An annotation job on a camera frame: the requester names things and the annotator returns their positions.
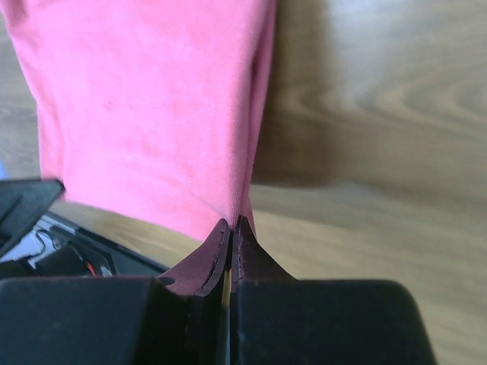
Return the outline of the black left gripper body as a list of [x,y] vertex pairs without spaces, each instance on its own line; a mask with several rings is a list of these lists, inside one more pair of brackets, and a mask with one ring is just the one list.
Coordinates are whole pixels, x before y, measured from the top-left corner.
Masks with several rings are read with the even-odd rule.
[[117,275],[156,277],[167,267],[90,230],[47,213],[1,256],[1,277]]

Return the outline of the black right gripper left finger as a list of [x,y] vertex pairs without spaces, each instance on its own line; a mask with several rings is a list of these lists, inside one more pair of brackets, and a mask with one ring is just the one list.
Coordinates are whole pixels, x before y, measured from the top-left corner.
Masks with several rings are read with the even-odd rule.
[[128,273],[71,238],[41,259],[1,264],[3,364],[225,364],[231,229],[162,275]]

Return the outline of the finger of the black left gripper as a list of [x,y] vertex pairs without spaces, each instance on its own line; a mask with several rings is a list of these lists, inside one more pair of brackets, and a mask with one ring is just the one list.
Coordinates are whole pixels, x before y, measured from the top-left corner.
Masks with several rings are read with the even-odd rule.
[[1,257],[19,244],[64,191],[58,179],[1,180]]

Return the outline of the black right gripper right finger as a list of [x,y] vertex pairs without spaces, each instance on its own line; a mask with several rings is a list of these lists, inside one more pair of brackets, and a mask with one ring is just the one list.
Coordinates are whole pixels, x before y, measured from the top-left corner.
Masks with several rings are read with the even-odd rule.
[[299,280],[234,229],[229,350],[232,364],[434,364],[411,293],[379,279]]

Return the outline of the dusty red t-shirt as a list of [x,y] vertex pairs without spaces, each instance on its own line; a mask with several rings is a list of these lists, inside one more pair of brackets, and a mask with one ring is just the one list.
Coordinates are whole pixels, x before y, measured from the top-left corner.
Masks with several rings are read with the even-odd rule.
[[205,239],[250,217],[274,1],[3,1],[70,202]]

